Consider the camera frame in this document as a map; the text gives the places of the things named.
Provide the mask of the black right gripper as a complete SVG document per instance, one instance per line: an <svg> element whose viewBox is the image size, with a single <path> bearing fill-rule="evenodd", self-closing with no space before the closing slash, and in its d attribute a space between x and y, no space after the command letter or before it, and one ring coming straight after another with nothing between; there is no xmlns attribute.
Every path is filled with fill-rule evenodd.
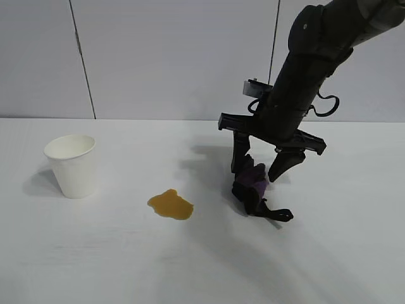
<svg viewBox="0 0 405 304"><path fill-rule="evenodd" d="M276 109L268 106L267 102L270 100L271 93L263 93L256 99L258 107L252 115L220 115L218 128L233 131L232 173L239 173L247 161L247 152L250 150L249 136L272 144L278 149L293 149L277 151L268 171L270 182L275 182L290 168L301 164L306 158L303 150L321 155L326 149L327 145L322 138L298 129L297 118L283 117Z"/></svg>

